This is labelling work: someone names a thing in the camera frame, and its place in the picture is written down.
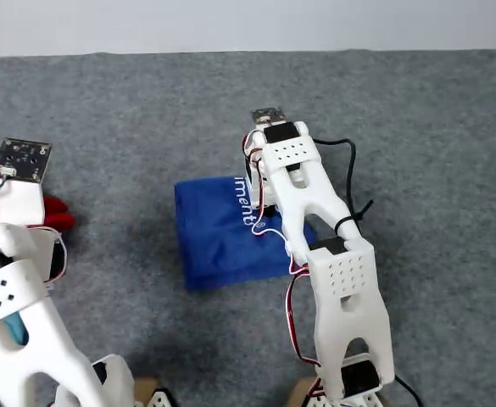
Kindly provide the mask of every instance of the white wire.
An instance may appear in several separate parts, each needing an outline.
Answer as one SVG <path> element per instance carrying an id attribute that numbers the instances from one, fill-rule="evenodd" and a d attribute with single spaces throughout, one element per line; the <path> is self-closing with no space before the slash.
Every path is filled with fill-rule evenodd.
<path id="1" fill-rule="evenodd" d="M 247 154 L 246 154 L 246 147 L 247 147 L 247 145 L 249 145 L 249 142 L 248 142 L 248 141 L 250 141 L 250 142 L 251 142 L 251 138 L 254 136 L 254 133 L 256 133 L 257 131 L 262 132 L 262 131 L 261 131 L 261 130 L 259 130 L 259 129 L 253 129 L 253 130 L 251 130 L 251 131 L 250 131 L 250 132 L 246 135 L 246 140 L 244 140 L 244 144 L 242 145 L 242 151 L 243 151 L 244 155 L 247 155 Z"/>
<path id="2" fill-rule="evenodd" d="M 251 232 L 255 236 L 263 236 L 265 233 L 267 233 L 269 231 L 275 233 L 276 235 L 281 237 L 281 239 L 283 240 L 284 248 L 287 251 L 287 238 L 283 235 L 283 233 L 281 233 L 277 229 L 274 229 L 273 227 L 269 227 L 269 228 L 266 228 L 262 231 L 255 231 L 255 227 L 257 227 L 257 225 L 261 222 L 261 219 L 263 219 L 263 215 L 265 214 L 265 189 L 263 187 L 263 176 L 261 175 L 261 172 L 259 169 L 259 161 L 257 161 L 255 163 L 255 165 L 257 166 L 257 174 L 259 176 L 259 190 L 260 190 L 259 207 L 260 207 L 260 210 L 259 210 L 259 217 L 255 221 L 255 223 L 253 223 L 251 226 Z M 300 271 L 304 271 L 307 269 L 307 267 L 301 267 L 300 269 L 293 272 L 294 259 L 293 259 L 292 253 L 289 254 L 289 259 L 290 259 L 289 260 L 289 274 L 290 275 L 294 276 L 295 274 L 298 274 Z"/>
<path id="3" fill-rule="evenodd" d="M 63 237 L 61 236 L 61 233 L 59 233 L 57 230 L 53 229 L 52 227 L 49 226 L 37 226 L 37 227 L 32 227 L 31 229 L 38 229 L 41 231 L 51 231 L 55 234 L 56 239 L 59 241 L 59 244 L 61 245 L 61 248 L 63 249 L 63 254 L 64 254 L 64 259 L 63 259 L 63 269 L 59 274 L 57 274 L 54 278 L 50 278 L 45 281 L 45 283 L 50 283 L 50 282 L 55 282 L 59 278 L 63 277 L 64 274 L 67 272 L 67 261 L 68 261 L 68 254 L 67 254 L 67 247 L 64 244 Z"/>

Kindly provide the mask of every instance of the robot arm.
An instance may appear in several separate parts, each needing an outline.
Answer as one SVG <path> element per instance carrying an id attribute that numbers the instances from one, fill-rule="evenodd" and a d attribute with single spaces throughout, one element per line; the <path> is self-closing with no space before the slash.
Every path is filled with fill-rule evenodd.
<path id="1" fill-rule="evenodd" d="M 327 399 L 339 405 L 394 379 L 374 248 L 332 188 L 306 124 L 287 122 L 279 109 L 255 111 L 254 121 L 256 127 L 242 145 L 252 206 L 274 204 L 279 209 L 287 253 L 308 266 L 317 308 L 316 370 Z M 303 225 L 310 214 L 321 217 L 337 237 L 309 247 Z M 358 337 L 365 340 L 369 354 L 345 359 L 348 345 Z M 366 382 L 355 379 L 360 376 Z"/>
<path id="2" fill-rule="evenodd" d="M 0 403 L 35 406 L 31 377 L 44 372 L 60 383 L 57 407 L 132 407 L 134 382 L 125 361 L 110 355 L 92 365 L 48 297 L 42 265 L 51 259 L 48 250 L 55 236 L 43 232 L 0 225 Z M 13 340 L 3 323 L 15 312 L 29 333 L 25 346 Z"/>

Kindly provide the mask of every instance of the gray carpet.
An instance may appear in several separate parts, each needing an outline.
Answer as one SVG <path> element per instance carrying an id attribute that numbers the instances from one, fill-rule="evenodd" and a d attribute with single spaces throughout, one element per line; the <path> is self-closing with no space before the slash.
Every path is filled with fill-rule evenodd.
<path id="1" fill-rule="evenodd" d="M 249 110 L 269 105 L 357 142 L 397 372 L 426 405 L 496 404 L 496 51 L 0 59 L 0 143 L 53 142 L 45 186 L 79 221 L 53 299 L 80 349 L 123 354 L 182 407 L 284 405 L 311 372 L 289 343 L 286 277 L 182 286 L 173 185 L 241 174 Z M 343 193 L 348 150 L 321 154 Z M 295 304 L 310 353 L 308 282 Z"/>

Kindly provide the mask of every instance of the blue cloth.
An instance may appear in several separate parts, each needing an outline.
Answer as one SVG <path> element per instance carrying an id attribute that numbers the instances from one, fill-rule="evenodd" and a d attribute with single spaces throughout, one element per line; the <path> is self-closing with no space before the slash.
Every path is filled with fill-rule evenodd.
<path id="1" fill-rule="evenodd" d="M 29 340 L 29 335 L 25 329 L 24 322 L 21 320 L 20 314 L 15 313 L 7 316 L 4 320 L 10 335 L 18 345 L 26 345 Z"/>
<path id="2" fill-rule="evenodd" d="M 176 230 L 188 290 L 221 287 L 288 274 L 283 240 L 268 232 L 251 232 L 257 211 L 251 210 L 243 177 L 205 178 L 175 185 Z M 281 216 L 265 216 L 258 230 L 281 230 Z M 316 239 L 304 226 L 308 243 Z"/>

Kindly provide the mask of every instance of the red wire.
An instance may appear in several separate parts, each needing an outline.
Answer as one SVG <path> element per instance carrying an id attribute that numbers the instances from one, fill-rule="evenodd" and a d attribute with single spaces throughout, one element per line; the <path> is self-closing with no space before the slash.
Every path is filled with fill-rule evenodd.
<path id="1" fill-rule="evenodd" d="M 248 155 L 246 155 L 245 149 L 244 149 L 244 143 L 246 142 L 248 135 L 246 135 L 243 140 L 242 140 L 242 150 L 244 152 L 244 155 L 248 159 L 248 162 L 252 162 L 252 156 L 254 153 L 261 151 L 261 148 L 254 148 L 252 151 L 249 152 Z M 263 188 L 263 177 L 261 176 L 261 171 L 259 167 L 261 158 L 259 158 L 257 161 L 255 161 L 255 167 L 257 170 L 257 175 L 259 176 L 259 216 L 258 219 L 261 218 L 261 215 L 265 211 L 265 200 L 264 200 L 264 188 Z M 293 348 L 297 356 L 304 362 L 309 363 L 311 365 L 317 365 L 321 366 L 319 361 L 315 359 L 308 358 L 306 356 L 303 356 L 302 353 L 300 352 L 300 347 L 298 346 L 298 339 L 297 339 L 297 332 L 295 330 L 295 323 L 294 323 L 294 317 L 293 317 L 293 305 L 292 305 L 292 296 L 293 296 L 293 287 L 295 281 L 303 276 L 309 276 L 309 269 L 307 265 L 303 265 L 296 270 L 294 270 L 294 259 L 292 255 L 292 262 L 289 267 L 289 274 L 293 275 L 293 279 L 289 283 L 289 287 L 287 288 L 287 294 L 286 294 L 286 313 L 287 313 L 287 325 L 289 327 L 289 336 L 291 338 L 291 343 L 293 344 Z M 310 390 L 308 391 L 308 395 L 310 397 L 320 397 L 324 396 L 325 392 L 322 391 L 322 388 L 320 387 L 321 384 L 321 379 L 318 377 L 314 384 L 312 384 Z"/>
<path id="2" fill-rule="evenodd" d="M 295 330 L 295 322 L 293 318 L 292 294 L 293 294 L 293 287 L 295 281 L 300 277 L 304 277 L 308 275 L 309 275 L 309 270 L 301 270 L 293 276 L 293 279 L 289 283 L 289 287 L 287 288 L 287 294 L 286 294 L 286 302 L 285 302 L 286 313 L 287 313 L 287 324 L 289 327 L 291 343 L 293 344 L 293 348 L 297 356 L 306 363 L 310 363 L 311 365 L 321 366 L 321 364 L 317 360 L 303 356 L 302 353 L 300 352 L 300 348 L 298 346 L 298 340 L 297 340 L 297 332 Z"/>

